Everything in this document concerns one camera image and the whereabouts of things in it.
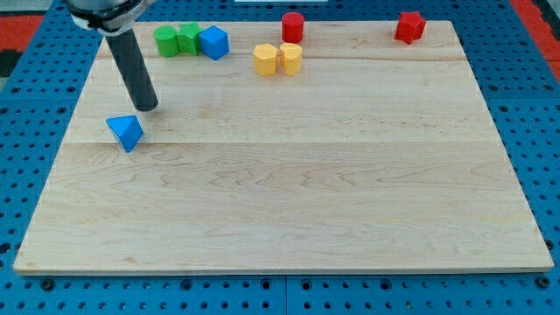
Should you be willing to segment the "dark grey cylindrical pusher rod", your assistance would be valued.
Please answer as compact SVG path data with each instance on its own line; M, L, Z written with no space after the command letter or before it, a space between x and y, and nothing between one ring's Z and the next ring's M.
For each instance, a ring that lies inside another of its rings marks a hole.
M141 112L155 109L158 98L135 33L128 30L118 36L106 37L106 41L134 108Z

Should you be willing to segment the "silver black robot wrist flange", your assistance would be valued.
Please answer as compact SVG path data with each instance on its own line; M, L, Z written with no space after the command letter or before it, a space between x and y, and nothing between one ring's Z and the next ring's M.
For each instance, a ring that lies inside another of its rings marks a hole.
M66 0L72 20L83 30L118 36L132 29L154 0Z

